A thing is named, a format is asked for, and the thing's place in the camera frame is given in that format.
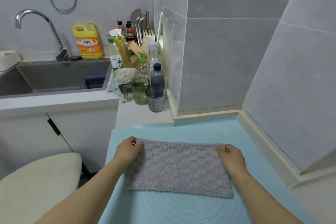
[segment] kitchen sink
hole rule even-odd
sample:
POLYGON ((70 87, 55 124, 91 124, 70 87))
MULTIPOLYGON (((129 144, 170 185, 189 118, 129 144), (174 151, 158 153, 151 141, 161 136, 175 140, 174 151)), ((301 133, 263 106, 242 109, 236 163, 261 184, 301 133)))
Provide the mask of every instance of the kitchen sink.
POLYGON ((0 98, 105 90, 110 64, 109 59, 21 62, 0 75, 0 98), (86 89, 87 76, 106 76, 103 87, 86 89))

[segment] blue silicone mat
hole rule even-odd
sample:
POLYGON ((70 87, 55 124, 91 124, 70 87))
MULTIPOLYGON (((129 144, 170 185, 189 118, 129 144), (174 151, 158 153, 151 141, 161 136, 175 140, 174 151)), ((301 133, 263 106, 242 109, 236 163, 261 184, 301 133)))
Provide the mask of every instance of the blue silicone mat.
MULTIPOLYGON (((112 131, 106 162, 117 145, 129 136, 161 141, 230 143, 241 149, 249 172, 287 209, 305 224, 317 221, 302 209, 290 190, 256 149, 236 116, 207 118, 178 123, 159 123, 112 131)), ((100 224, 252 224, 237 189, 233 199, 171 192, 124 189, 127 174, 119 179, 100 224)))

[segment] gray towel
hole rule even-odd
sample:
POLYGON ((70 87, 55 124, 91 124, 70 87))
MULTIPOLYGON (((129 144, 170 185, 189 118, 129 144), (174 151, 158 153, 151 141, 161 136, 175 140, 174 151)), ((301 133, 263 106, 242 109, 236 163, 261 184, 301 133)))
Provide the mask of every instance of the gray towel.
POLYGON ((126 189, 233 196, 229 176, 215 149, 223 144, 137 140, 141 141, 145 146, 131 164, 126 189))

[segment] fluffy towel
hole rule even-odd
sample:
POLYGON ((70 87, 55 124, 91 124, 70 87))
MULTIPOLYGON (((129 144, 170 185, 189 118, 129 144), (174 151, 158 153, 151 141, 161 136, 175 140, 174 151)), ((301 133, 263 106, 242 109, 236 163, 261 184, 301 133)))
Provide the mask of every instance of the fluffy towel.
POLYGON ((124 94, 121 93, 119 89, 120 84, 126 84, 132 81, 132 79, 136 78, 136 69, 135 68, 121 68, 117 69, 113 72, 112 79, 108 82, 108 86, 106 88, 106 92, 113 91, 117 93, 122 102, 127 102, 133 99, 132 94, 128 94, 128 99, 124 98, 124 94))
POLYGON ((223 144, 137 140, 141 141, 145 146, 131 164, 126 189, 233 196, 229 176, 215 149, 223 144))

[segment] faucet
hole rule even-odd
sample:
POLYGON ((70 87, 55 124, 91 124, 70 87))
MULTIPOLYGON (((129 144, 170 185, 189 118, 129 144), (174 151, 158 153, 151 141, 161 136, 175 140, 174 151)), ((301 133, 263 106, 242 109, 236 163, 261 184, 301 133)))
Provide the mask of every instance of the faucet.
POLYGON ((52 33, 53 33, 53 35, 54 35, 54 37, 55 37, 55 39, 58 43, 58 46, 59 46, 59 54, 56 56, 56 60, 60 61, 60 62, 62 62, 62 61, 70 62, 70 57, 68 55, 68 51, 63 47, 62 42, 60 40, 60 37, 58 36, 53 23, 51 22, 51 20, 45 14, 43 14, 43 13, 37 11, 37 10, 24 9, 24 10, 20 11, 15 16, 15 27, 21 29, 21 20, 27 14, 37 14, 37 15, 41 16, 42 18, 44 18, 49 23, 51 31, 52 31, 52 33))

